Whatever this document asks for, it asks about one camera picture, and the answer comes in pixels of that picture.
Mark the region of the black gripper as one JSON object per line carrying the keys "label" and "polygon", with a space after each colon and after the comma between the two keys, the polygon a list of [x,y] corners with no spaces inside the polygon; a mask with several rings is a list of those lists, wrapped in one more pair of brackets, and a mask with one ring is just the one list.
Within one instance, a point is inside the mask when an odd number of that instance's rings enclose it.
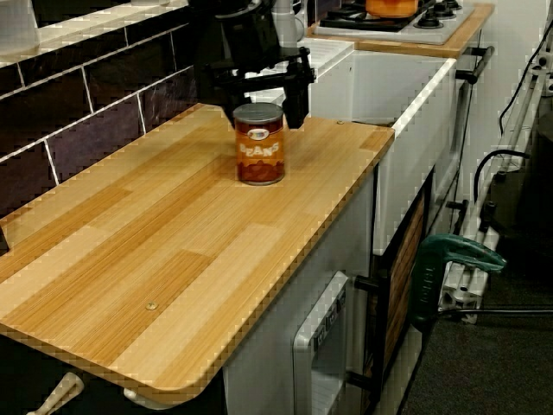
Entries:
{"label": "black gripper", "polygon": [[246,93],[284,90],[283,111],[290,129],[308,115],[308,86],[315,82],[305,47],[284,48],[269,10],[233,10],[211,18],[202,42],[202,98],[215,100],[231,125]]}

